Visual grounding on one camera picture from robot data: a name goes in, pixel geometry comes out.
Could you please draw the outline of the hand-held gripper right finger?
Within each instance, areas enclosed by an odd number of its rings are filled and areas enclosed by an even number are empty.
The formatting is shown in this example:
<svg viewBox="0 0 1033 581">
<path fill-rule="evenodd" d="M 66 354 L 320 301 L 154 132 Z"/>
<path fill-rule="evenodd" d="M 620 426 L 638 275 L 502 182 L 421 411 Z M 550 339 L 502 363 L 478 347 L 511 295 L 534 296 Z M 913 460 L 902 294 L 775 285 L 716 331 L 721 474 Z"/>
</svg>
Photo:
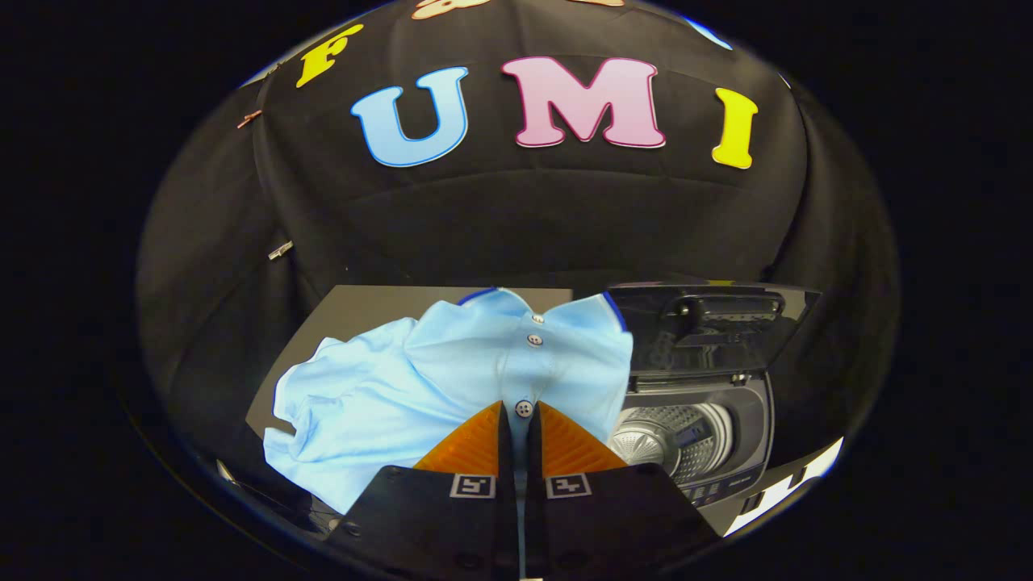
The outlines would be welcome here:
<svg viewBox="0 0 1033 581">
<path fill-rule="evenodd" d="M 528 577 L 666 578 L 721 544 L 661 466 L 631 466 L 546 402 L 527 442 Z"/>
</svg>

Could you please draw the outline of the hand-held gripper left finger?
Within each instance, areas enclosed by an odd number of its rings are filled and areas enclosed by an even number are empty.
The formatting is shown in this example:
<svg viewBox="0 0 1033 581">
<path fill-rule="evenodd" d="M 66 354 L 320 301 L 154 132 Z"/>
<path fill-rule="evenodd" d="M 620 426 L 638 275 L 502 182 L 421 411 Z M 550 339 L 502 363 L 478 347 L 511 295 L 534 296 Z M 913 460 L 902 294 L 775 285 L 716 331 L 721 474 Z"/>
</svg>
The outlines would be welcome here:
<svg viewBox="0 0 1033 581">
<path fill-rule="evenodd" d="M 512 430 L 497 401 L 411 468 L 384 466 L 328 536 L 371 578 L 516 577 Z"/>
</svg>

